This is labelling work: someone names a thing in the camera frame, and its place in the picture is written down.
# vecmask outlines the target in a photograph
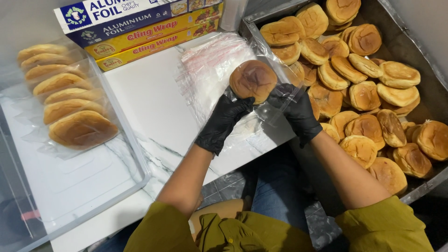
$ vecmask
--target gloved hand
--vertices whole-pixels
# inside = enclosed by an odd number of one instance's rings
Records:
[[[194,143],[219,155],[225,139],[241,117],[249,114],[248,109],[254,101],[254,97],[249,97],[232,102],[226,95],[222,95]]]
[[[281,84],[271,92],[267,99],[268,103],[279,109],[295,88],[292,84]],[[301,148],[322,131],[322,126],[313,115],[310,98],[303,88],[285,108],[283,114],[299,137]]]

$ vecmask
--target metal tray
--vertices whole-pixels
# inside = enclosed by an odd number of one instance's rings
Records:
[[[240,24],[239,33],[247,39],[256,38],[258,43],[262,43],[269,50],[268,44],[260,34],[260,27],[278,21],[280,18],[295,15],[301,7],[311,2],[322,5],[320,0],[292,0],[271,9],[269,12],[259,12],[247,16]],[[373,58],[402,62],[420,71],[422,81],[417,85],[417,89],[420,92],[421,103],[406,117],[408,121],[421,124],[426,119],[431,119],[448,124],[448,110],[446,109],[448,108],[448,84],[446,78],[440,72],[435,60],[416,39],[412,28],[406,26],[387,0],[362,0],[361,8],[353,21],[353,26],[363,23],[376,25],[382,34],[383,45],[377,53],[372,55]],[[433,166],[435,176],[431,179],[424,180],[407,176],[408,189],[401,196],[402,202],[410,204],[448,179],[448,161],[437,162]],[[319,179],[314,182],[313,179],[310,180],[314,188],[317,188],[317,184],[321,183]],[[331,215],[340,213],[340,210],[334,211],[340,209],[339,206],[330,204],[329,208],[325,210],[331,212]]]

